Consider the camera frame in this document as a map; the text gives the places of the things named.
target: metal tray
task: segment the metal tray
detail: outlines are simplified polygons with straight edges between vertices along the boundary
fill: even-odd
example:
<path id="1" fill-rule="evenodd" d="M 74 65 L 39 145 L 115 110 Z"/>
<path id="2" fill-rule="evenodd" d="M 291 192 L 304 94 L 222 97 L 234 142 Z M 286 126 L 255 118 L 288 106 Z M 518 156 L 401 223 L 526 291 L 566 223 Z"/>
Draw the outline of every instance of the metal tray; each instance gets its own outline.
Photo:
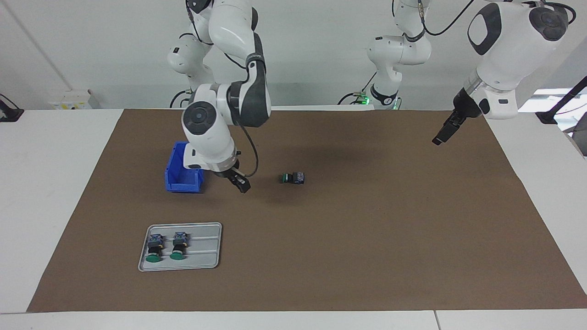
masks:
<path id="1" fill-rule="evenodd" d="M 173 235 L 176 231 L 184 231 L 189 239 L 185 249 L 185 259 L 173 260 L 170 258 L 173 250 Z M 165 245 L 159 262 L 148 262 L 147 239 L 149 235 L 161 234 Z M 143 244 L 139 270 L 148 271 L 172 271 L 172 270 L 197 270 L 210 269 L 218 266 L 220 259 L 220 238 L 222 236 L 221 223 L 199 224 L 156 224 L 149 227 Z"/>

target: brown mat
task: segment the brown mat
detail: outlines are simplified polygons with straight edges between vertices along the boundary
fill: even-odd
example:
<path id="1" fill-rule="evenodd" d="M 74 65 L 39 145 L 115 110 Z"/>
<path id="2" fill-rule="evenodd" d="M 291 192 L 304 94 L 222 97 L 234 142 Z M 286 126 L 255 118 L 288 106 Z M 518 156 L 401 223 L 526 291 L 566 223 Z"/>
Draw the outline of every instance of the brown mat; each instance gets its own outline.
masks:
<path id="1" fill-rule="evenodd" d="M 483 119 L 436 147 L 446 112 L 275 112 L 250 130 L 251 191 L 208 176 L 194 196 L 164 188 L 180 115 L 124 111 L 29 312 L 587 308 Z M 149 225 L 209 221 L 218 268 L 137 270 Z"/>

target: white robotic arm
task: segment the white robotic arm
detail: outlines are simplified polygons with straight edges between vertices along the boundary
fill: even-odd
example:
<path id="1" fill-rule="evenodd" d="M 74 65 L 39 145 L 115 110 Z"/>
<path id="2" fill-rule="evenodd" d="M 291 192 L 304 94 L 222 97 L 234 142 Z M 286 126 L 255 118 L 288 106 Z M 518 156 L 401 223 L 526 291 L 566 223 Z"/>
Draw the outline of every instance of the white robotic arm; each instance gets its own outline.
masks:
<path id="1" fill-rule="evenodd" d="M 369 46 L 369 59 L 377 73 L 371 87 L 371 95 L 384 106 L 389 106 L 397 97 L 402 74 L 397 65 L 420 65 L 430 58 L 432 46 L 426 38 L 422 25 L 431 0 L 396 0 L 392 3 L 397 27 L 402 36 L 380 36 Z"/>
<path id="2" fill-rule="evenodd" d="M 246 131 L 245 126 L 260 127 L 271 114 L 263 48 L 254 32 L 257 12 L 248 0 L 188 1 L 187 5 L 190 13 L 196 13 L 195 35 L 182 36 L 180 41 L 185 42 L 179 44 L 179 50 L 172 48 L 168 55 L 172 67 L 188 76 L 195 91 L 192 103 L 182 115 L 189 141 L 184 167 L 211 170 L 246 193 L 251 187 L 247 177 L 252 174 L 244 175 L 238 170 L 238 152 L 228 125 L 239 125 Z M 208 74 L 209 69 L 202 63 L 212 45 L 245 60 L 246 81 L 213 83 L 211 72 Z"/>
<path id="3" fill-rule="evenodd" d="M 568 25 L 563 7 L 541 1 L 494 2 L 483 7 L 468 29 L 469 41 L 483 59 L 454 98 L 453 114 L 433 143 L 446 142 L 467 118 L 515 117 L 516 87 L 552 55 Z"/>

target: blue plastic container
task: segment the blue plastic container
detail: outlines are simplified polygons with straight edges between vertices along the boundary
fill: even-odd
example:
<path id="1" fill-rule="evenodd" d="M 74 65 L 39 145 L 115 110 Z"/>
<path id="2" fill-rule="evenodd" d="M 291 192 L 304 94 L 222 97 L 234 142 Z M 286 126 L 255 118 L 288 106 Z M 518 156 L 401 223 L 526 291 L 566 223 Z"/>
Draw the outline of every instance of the blue plastic container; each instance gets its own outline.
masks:
<path id="1" fill-rule="evenodd" d="M 187 142 L 176 142 L 165 169 L 165 185 L 172 193 L 199 193 L 204 182 L 203 170 L 185 169 L 183 154 Z"/>

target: green push button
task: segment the green push button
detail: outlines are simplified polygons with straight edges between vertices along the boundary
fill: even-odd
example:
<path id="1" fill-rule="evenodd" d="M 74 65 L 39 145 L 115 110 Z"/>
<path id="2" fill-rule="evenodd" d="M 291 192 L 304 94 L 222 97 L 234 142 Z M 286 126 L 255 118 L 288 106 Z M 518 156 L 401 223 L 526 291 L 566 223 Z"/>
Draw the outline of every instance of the green push button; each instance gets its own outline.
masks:
<path id="1" fill-rule="evenodd" d="M 173 252 L 171 254 L 171 259 L 173 259 L 173 260 L 183 260 L 184 259 L 183 258 L 183 253 L 181 253 L 181 252 Z"/>
<path id="2" fill-rule="evenodd" d="M 147 258 L 145 258 L 145 260 L 147 260 L 147 262 L 155 263 L 161 261 L 161 257 L 159 257 L 157 254 L 150 254 L 147 256 Z"/>

